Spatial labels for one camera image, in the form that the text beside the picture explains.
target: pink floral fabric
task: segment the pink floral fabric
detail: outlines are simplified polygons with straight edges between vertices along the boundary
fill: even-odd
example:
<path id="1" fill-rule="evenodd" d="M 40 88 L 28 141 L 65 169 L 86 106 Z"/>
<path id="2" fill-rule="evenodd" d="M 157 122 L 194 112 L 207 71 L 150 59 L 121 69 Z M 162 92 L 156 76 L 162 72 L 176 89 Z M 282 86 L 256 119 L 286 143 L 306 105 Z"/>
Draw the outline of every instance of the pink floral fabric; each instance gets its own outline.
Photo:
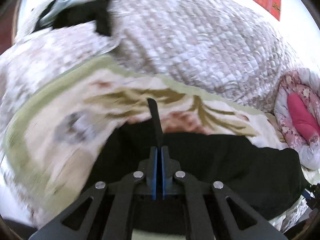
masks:
<path id="1" fill-rule="evenodd" d="M 130 124 L 133 124 L 143 122 L 145 119 L 133 116 L 129 117 L 126 121 Z M 165 116 L 160 116 L 160 123 L 163 133 L 194 132 L 206 135 L 212 134 L 212 131 L 204 127 L 204 125 L 201 123 L 199 116 L 191 111 L 170 112 Z"/>
<path id="2" fill-rule="evenodd" d="M 308 111 L 320 124 L 320 99 L 309 86 L 301 82 L 297 71 L 286 73 L 281 78 L 274 114 L 288 146 L 299 153 L 301 164 L 316 170 L 320 168 L 320 136 L 315 132 L 309 141 L 306 141 L 292 124 L 287 97 L 293 92 L 299 95 Z"/>

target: white quilted blanket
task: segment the white quilted blanket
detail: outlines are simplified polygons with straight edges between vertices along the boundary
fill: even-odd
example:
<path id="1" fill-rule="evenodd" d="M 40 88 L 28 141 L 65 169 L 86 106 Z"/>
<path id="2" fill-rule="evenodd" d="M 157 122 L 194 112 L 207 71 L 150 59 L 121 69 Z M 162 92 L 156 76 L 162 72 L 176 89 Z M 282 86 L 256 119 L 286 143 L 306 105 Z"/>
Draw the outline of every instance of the white quilted blanket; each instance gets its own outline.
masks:
<path id="1" fill-rule="evenodd" d="M 21 40 L 0 56 L 1 135 L 37 89 L 116 46 L 111 53 L 125 68 L 162 73 L 266 112 L 282 73 L 300 67 L 278 31 L 231 0 L 114 0 L 109 10 L 111 38 L 86 23 Z"/>

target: floral blanket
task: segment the floral blanket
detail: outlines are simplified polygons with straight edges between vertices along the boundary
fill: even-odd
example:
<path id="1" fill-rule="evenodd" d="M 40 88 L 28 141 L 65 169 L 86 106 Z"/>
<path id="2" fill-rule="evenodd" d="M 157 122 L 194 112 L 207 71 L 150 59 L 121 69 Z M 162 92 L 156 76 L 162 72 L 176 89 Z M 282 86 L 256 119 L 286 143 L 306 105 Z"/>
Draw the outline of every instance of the floral blanket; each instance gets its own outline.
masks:
<path id="1" fill-rule="evenodd" d="M 308 74 L 312 79 L 304 80 L 301 75 Z M 320 166 L 320 137 L 315 133 L 309 141 L 306 141 L 295 126 L 288 110 L 287 98 L 293 92 L 296 92 L 307 110 L 320 123 L 320 99 L 313 91 L 311 84 L 315 84 L 317 75 L 310 73 L 309 70 L 288 72 L 280 80 L 279 92 L 276 98 L 274 113 L 288 146 L 299 153 L 300 162 L 305 167 L 317 170 Z"/>
<path id="2" fill-rule="evenodd" d="M 42 88 L 7 127 L 7 181 L 32 209 L 35 225 L 43 226 L 77 198 L 114 128 L 150 118 L 148 97 L 158 103 L 164 132 L 245 135 L 258 147 L 283 148 L 259 110 L 161 75 L 131 73 L 110 56 L 96 57 Z M 280 229 L 285 217 L 272 224 Z"/>

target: red fabric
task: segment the red fabric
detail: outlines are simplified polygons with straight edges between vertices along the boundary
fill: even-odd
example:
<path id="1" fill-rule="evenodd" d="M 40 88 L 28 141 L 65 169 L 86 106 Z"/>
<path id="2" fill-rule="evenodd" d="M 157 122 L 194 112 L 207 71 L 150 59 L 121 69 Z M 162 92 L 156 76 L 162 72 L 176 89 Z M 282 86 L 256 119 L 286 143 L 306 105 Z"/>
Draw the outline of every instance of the red fabric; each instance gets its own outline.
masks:
<path id="1" fill-rule="evenodd" d="M 309 113 L 299 95 L 295 92 L 291 93 L 288 95 L 287 102 L 292 124 L 302 137 L 308 142 L 315 133 L 320 135 L 320 127 L 316 119 Z"/>

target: black cloth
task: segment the black cloth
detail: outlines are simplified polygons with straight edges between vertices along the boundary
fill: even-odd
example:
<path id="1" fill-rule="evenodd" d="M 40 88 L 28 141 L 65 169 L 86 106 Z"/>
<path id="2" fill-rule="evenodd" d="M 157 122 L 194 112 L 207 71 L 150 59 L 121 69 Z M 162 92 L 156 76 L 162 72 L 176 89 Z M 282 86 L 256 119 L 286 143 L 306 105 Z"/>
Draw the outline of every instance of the black cloth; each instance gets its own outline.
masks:
<path id="1" fill-rule="evenodd" d="M 97 181 L 116 182 L 136 171 L 154 145 L 151 120 L 115 129 L 84 190 Z M 196 133 L 165 134 L 164 145 L 183 171 L 207 183 L 222 181 L 267 220 L 290 208 L 308 185 L 298 153 L 290 148 L 258 148 L 244 136 Z"/>
<path id="2" fill-rule="evenodd" d="M 294 225 L 292 228 L 290 228 L 288 231 L 286 231 L 286 232 L 284 233 L 284 235 L 285 235 L 289 240 L 294 239 L 294 238 L 297 236 L 297 234 L 299 234 L 300 232 L 302 232 L 303 227 L 305 226 L 306 222 L 307 222 L 306 220 L 303 220 L 303 221 L 301 221 L 300 223 Z"/>
<path id="3" fill-rule="evenodd" d="M 23 240 L 28 240 L 37 231 L 36 228 L 21 224 L 13 220 L 4 219 L 3 221 L 12 231 L 14 231 Z"/>
<path id="4" fill-rule="evenodd" d="M 33 32 L 48 27 L 52 27 L 53 29 L 70 27 L 95 20 L 96 32 L 105 36 L 111 36 L 111 20 L 110 14 L 107 11 L 109 1 L 110 0 L 96 0 L 66 8 L 58 13 L 51 25 L 40 26 L 40 19 L 50 12 L 56 2 L 56 0 L 54 0 L 39 16 Z"/>

